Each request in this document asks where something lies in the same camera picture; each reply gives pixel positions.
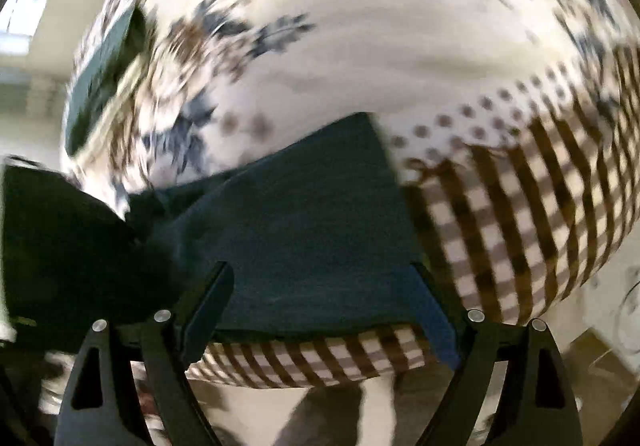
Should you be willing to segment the dark blue denim jeans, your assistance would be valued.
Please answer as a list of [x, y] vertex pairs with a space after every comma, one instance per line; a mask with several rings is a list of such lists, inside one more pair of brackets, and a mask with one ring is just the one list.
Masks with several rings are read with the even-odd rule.
[[370, 118], [327, 125], [276, 154], [129, 200], [128, 224], [178, 293], [220, 264], [186, 332], [184, 359], [215, 340], [249, 344], [348, 336], [414, 324], [457, 366], [454, 327], [422, 279], [408, 210]]

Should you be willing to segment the dark green garment pile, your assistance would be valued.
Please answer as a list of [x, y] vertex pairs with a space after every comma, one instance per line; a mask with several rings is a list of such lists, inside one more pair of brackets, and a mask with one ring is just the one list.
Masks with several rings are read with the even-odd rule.
[[83, 147], [117, 91], [120, 78], [146, 43], [143, 12], [132, 6], [107, 32], [70, 90], [64, 131], [66, 154], [74, 156]]

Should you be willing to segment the floral cream plush blanket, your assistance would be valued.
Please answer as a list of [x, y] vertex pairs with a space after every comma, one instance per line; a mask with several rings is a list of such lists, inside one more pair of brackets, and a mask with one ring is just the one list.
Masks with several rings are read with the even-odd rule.
[[436, 281], [525, 324], [639, 218], [639, 17], [629, 0], [105, 0], [79, 74], [137, 6], [141, 54], [65, 167], [125, 212], [371, 115]]

